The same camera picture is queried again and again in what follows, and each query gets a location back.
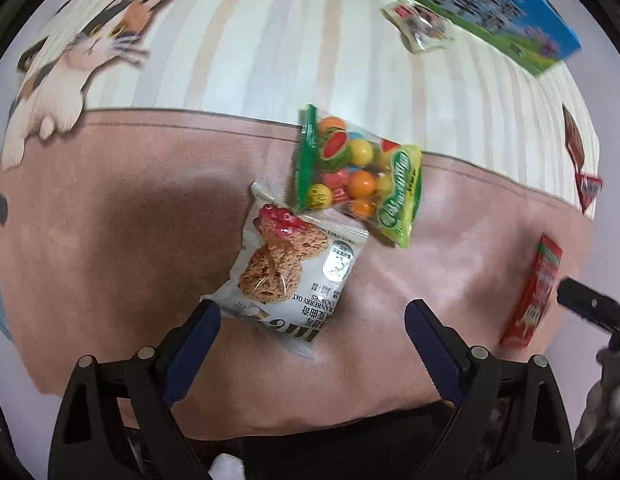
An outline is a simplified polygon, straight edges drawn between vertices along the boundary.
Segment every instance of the cat paw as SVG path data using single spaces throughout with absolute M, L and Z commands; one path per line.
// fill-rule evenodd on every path
M 50 138 L 52 132 L 55 131 L 55 121 L 49 115 L 46 115 L 41 121 L 41 126 L 39 128 L 39 137 L 41 140 L 46 140 Z
M 23 150 L 25 148 L 24 142 L 10 142 L 4 144 L 4 149 L 1 152 L 1 167 L 4 170 L 10 168 L 16 168 L 21 164 L 23 160 Z

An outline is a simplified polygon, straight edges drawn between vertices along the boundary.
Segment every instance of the black cable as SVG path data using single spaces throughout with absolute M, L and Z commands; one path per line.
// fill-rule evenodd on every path
M 8 423 L 5 420 L 4 411 L 1 409 L 0 405 L 0 431 L 4 436 L 4 440 L 6 445 L 10 448 L 10 450 L 14 453 L 14 444 L 12 442 L 12 435 L 10 434 L 10 428 L 8 428 Z

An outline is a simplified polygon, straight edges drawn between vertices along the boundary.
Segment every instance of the cat eye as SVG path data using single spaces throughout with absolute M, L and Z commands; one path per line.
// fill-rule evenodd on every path
M 109 38 L 116 38 L 120 34 L 122 34 L 126 30 L 126 26 L 123 23 L 119 23 L 119 25 L 115 25 L 114 28 L 108 34 Z

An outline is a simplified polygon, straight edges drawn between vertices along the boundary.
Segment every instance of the orange gumball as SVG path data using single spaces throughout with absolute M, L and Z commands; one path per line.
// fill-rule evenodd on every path
M 348 203 L 348 208 L 353 216 L 362 220 L 370 218 L 376 211 L 375 203 L 369 198 L 357 198 Z
M 326 117 L 319 121 L 316 127 L 320 136 L 325 136 L 330 133 L 331 130 L 346 130 L 346 123 L 343 119 L 338 117 Z
M 375 192 L 375 177 L 367 171 L 359 170 L 350 174 L 348 194 L 352 198 L 365 198 Z

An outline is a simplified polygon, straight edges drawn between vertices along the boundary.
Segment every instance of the cat face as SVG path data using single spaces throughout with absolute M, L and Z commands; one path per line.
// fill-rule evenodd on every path
M 113 0 L 66 47 L 69 65 L 92 71 L 120 57 L 141 64 L 145 52 L 136 43 L 155 12 L 170 0 Z

